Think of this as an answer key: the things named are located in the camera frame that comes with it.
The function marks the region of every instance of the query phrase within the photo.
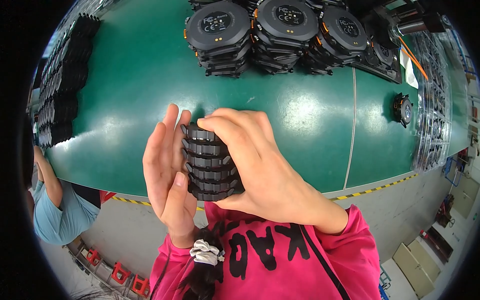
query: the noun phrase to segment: white scrunchie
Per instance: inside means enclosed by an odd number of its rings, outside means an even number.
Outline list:
[[[224,261],[223,255],[225,251],[220,253],[217,247],[209,245],[203,239],[196,240],[193,248],[190,249],[190,256],[195,257],[194,262],[216,265],[218,261]]]

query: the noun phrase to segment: black lettering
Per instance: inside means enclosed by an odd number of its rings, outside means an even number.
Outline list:
[[[232,235],[232,238],[228,240],[228,243],[230,245],[230,248],[232,249],[232,252],[230,253],[230,274],[232,274],[233,277],[241,276],[241,279],[245,280],[248,259],[247,240],[243,235],[239,233],[234,233]],[[239,261],[237,261],[237,246],[240,246],[241,251],[241,257]]]
[[[309,259],[310,253],[308,253],[307,244],[303,239],[300,226],[295,223],[290,223],[290,228],[281,225],[275,225],[275,231],[290,238],[290,244],[288,245],[288,261],[292,261],[297,248],[300,250],[300,254],[303,259]]]
[[[237,228],[238,226],[240,226],[240,221],[232,221],[230,223],[227,224],[227,227],[223,227],[221,226],[220,229],[219,229],[219,232],[218,234],[223,237],[224,234],[226,234],[227,232],[229,232],[230,230],[232,229],[235,229]]]
[[[273,246],[275,245],[275,241],[273,240],[272,236],[272,229],[270,226],[266,228],[266,236],[257,237],[255,232],[248,230],[247,237],[250,240],[250,244],[257,252],[258,256],[260,257],[260,261],[264,264],[265,268],[268,271],[273,271],[276,269],[276,260],[273,256]]]
[[[260,218],[259,216],[258,217],[255,217],[255,218],[251,218],[251,219],[248,219],[248,220],[245,220],[245,224],[250,224],[250,223],[253,223],[253,222],[265,222],[266,219],[264,218]]]

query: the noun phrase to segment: woman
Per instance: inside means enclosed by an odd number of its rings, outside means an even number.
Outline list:
[[[49,244],[66,245],[95,222],[100,191],[58,179],[38,146],[34,163],[38,181],[33,195],[26,191],[34,231]]]
[[[170,105],[143,157],[148,197],[169,234],[150,276],[159,299],[379,299],[379,257],[360,211],[344,210],[283,158],[263,112],[217,109],[197,124],[228,146],[245,192],[205,202],[208,227],[193,223],[196,199],[180,153],[188,124]]]

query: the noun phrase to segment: pink shirt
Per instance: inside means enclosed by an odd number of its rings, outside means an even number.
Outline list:
[[[214,299],[380,299],[380,262],[375,240],[360,210],[347,209],[348,224],[339,236],[313,226],[276,223],[205,202],[209,228],[225,220],[220,239],[225,248],[223,281]],[[167,235],[158,248],[150,276],[154,288],[166,273],[155,299],[181,299],[177,289],[193,268],[190,249],[172,245]]]

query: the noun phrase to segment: orange cable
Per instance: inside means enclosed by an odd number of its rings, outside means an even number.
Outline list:
[[[400,42],[402,42],[403,46],[405,46],[405,48],[410,52],[410,54],[408,52],[405,51],[405,49],[402,48],[402,51],[408,55],[408,57],[410,57],[410,59],[412,60],[413,63],[415,63],[415,65],[417,66],[417,68],[420,70],[420,72],[422,73],[422,75],[428,80],[428,76],[427,74],[425,73],[425,70],[421,67],[419,61],[417,60],[417,58],[415,57],[415,55],[413,54],[413,52],[410,50],[410,48],[408,48],[407,44],[404,42],[404,40],[402,39],[402,37],[398,37],[400,39]]]
[[[423,70],[423,68],[420,66],[420,64],[413,59],[413,57],[410,56],[410,54],[408,54],[407,51],[405,51],[405,49],[402,48],[402,51],[408,56],[410,57],[410,59],[412,60],[412,62],[417,66],[417,68],[420,70],[420,72],[422,73],[423,77],[425,77],[425,79],[428,80],[428,76],[427,74],[425,73],[425,71]]]
[[[411,54],[410,58],[411,58],[412,60],[416,61],[418,64],[420,64],[419,61],[417,60],[417,58],[415,57],[415,55],[413,55],[413,52],[410,50],[410,48],[407,46],[407,44],[403,41],[402,37],[399,36],[398,38],[400,39],[400,42],[402,42],[403,46],[405,46],[405,48],[406,48],[406,49],[408,50],[408,52]]]

